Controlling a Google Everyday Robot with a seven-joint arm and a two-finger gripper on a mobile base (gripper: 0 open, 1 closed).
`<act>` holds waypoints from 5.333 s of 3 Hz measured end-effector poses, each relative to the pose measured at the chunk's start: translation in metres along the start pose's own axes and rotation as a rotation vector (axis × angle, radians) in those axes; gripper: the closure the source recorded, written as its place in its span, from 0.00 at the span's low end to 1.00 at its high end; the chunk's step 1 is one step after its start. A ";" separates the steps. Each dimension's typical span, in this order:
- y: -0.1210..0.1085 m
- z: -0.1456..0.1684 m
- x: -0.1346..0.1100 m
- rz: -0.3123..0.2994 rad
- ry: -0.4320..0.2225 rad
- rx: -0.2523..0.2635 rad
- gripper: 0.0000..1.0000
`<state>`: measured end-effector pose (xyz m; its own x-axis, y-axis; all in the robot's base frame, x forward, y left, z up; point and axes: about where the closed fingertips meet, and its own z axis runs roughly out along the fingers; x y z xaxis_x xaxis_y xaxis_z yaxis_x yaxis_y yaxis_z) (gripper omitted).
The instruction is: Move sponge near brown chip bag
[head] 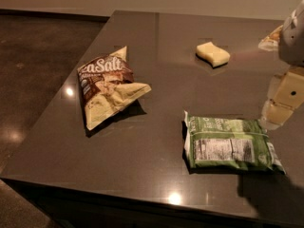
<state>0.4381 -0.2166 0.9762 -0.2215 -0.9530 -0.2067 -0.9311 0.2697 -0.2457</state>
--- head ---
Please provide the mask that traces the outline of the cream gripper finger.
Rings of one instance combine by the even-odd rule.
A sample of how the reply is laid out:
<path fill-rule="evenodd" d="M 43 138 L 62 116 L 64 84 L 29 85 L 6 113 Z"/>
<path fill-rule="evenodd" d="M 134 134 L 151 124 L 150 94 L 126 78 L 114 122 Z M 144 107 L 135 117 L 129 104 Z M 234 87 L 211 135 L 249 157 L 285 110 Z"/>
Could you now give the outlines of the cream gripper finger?
<path fill-rule="evenodd" d="M 276 74 L 272 78 L 259 122 L 267 130 L 276 130 L 303 103 L 304 67 L 290 66 L 284 74 Z"/>

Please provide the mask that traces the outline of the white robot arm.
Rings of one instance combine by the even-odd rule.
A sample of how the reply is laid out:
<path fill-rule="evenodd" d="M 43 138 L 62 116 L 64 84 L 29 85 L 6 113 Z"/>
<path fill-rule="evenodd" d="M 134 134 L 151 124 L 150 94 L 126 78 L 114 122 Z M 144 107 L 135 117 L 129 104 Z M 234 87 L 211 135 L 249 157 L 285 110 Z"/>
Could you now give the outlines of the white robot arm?
<path fill-rule="evenodd" d="M 285 73 L 272 78 L 259 121 L 264 128 L 275 130 L 304 103 L 304 1 L 258 47 L 276 51 L 278 58 L 289 65 Z"/>

